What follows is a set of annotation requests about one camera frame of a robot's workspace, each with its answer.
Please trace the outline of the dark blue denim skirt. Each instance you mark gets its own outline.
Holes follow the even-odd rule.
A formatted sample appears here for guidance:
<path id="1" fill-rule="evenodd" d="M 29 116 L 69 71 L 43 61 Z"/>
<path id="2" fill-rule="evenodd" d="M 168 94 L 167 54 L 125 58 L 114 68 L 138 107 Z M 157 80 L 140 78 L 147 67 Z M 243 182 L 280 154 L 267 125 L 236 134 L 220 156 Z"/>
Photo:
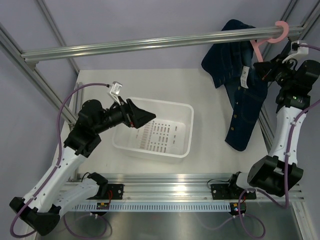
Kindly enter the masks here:
<path id="1" fill-rule="evenodd" d="M 252 67 L 253 55 L 249 40 L 215 43 L 201 62 L 201 67 L 211 76 L 215 88 L 225 87 L 233 109 L 225 142 L 240 152 L 248 146 L 268 94 L 268 84 L 261 80 Z M 250 68 L 248 89 L 241 87 L 243 66 Z"/>

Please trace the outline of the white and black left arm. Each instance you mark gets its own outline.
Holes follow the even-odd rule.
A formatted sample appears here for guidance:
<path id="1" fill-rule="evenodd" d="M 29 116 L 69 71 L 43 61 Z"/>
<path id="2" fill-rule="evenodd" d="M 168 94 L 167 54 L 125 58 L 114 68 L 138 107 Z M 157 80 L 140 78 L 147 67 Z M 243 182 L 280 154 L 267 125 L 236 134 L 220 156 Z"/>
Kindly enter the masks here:
<path id="1" fill-rule="evenodd" d="M 102 141 L 100 133 L 117 125 L 139 129 L 156 118 L 152 112 L 137 107 L 131 99 L 113 103 L 104 109 L 100 101 L 86 101 L 78 120 L 64 142 L 58 144 L 58 159 L 37 185 L 23 197 L 14 197 L 9 206 L 34 232 L 46 236 L 73 207 L 87 199 L 110 197 L 108 180 L 90 173 L 75 188 L 60 194 L 71 174 L 89 158 Z"/>

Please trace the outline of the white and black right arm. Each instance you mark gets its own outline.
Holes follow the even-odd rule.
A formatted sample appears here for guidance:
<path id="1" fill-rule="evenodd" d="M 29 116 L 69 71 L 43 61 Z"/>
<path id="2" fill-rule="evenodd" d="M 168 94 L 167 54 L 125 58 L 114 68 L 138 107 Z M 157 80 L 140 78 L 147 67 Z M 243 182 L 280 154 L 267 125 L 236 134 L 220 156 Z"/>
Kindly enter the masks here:
<path id="1" fill-rule="evenodd" d="M 226 190 L 232 198 L 239 198 L 245 189 L 261 189 L 270 195 L 288 197 L 289 189 L 303 176 L 304 171 L 297 166 L 297 145 L 303 121 L 312 108 L 309 92 L 320 76 L 320 63 L 305 60 L 296 68 L 297 62 L 292 54 L 253 65 L 259 77 L 280 86 L 275 100 L 277 125 L 268 155 L 248 173 L 237 172 L 230 178 Z"/>

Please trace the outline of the pink plastic hanger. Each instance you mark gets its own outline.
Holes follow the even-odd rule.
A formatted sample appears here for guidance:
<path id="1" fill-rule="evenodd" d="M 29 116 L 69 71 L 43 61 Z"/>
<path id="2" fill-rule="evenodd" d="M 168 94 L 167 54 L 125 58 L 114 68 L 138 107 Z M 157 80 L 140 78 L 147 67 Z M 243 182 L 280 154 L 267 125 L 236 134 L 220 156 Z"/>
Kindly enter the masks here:
<path id="1" fill-rule="evenodd" d="M 276 21 L 275 26 L 281 29 L 281 34 L 278 37 L 269 37 L 262 40 L 250 40 L 251 46 L 259 63 L 262 63 L 264 61 L 262 53 L 260 51 L 261 45 L 263 45 L 264 43 L 277 44 L 284 40 L 289 34 L 290 27 L 286 21 Z"/>

